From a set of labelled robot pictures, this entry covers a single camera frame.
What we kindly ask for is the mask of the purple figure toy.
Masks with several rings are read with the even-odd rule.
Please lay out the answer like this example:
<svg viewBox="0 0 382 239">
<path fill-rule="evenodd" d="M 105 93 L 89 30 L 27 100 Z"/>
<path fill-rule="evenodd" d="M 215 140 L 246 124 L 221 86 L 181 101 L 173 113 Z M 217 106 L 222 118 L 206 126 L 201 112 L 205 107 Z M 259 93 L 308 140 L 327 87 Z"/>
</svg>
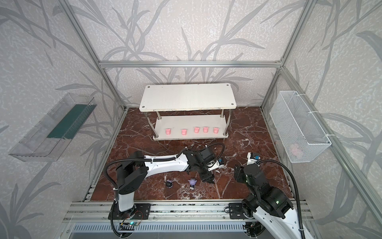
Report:
<svg viewBox="0 0 382 239">
<path fill-rule="evenodd" d="M 196 187 L 196 183 L 198 182 L 196 179 L 190 179 L 190 180 L 188 180 L 188 182 L 189 182 L 189 184 L 190 184 L 190 188 L 192 189 L 192 190 L 194 190 L 195 189 L 195 187 Z"/>
</svg>

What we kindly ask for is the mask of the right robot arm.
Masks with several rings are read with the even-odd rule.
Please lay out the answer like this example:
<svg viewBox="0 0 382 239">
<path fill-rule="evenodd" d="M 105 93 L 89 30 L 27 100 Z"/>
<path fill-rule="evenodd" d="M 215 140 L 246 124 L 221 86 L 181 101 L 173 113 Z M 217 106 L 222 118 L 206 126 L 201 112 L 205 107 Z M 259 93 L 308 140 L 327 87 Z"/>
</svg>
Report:
<svg viewBox="0 0 382 239">
<path fill-rule="evenodd" d="M 270 185 L 259 165 L 235 166 L 234 178 L 250 191 L 242 200 L 247 217 L 258 221 L 275 239 L 313 238 L 303 224 L 300 202 L 294 205 L 281 189 Z"/>
</svg>

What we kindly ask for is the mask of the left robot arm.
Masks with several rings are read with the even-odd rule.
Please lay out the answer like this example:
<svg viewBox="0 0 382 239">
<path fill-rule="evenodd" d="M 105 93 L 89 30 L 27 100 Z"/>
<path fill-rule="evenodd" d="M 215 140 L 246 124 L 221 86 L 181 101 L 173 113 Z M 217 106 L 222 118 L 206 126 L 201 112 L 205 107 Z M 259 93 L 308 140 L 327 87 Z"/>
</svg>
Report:
<svg viewBox="0 0 382 239">
<path fill-rule="evenodd" d="M 147 177 L 167 172 L 197 172 L 202 182 L 214 183 L 215 169 L 224 166 L 223 159 L 206 147 L 202 150 L 183 149 L 166 156 L 143 155 L 137 151 L 116 167 L 116 205 L 120 213 L 134 212 L 134 193 Z"/>
</svg>

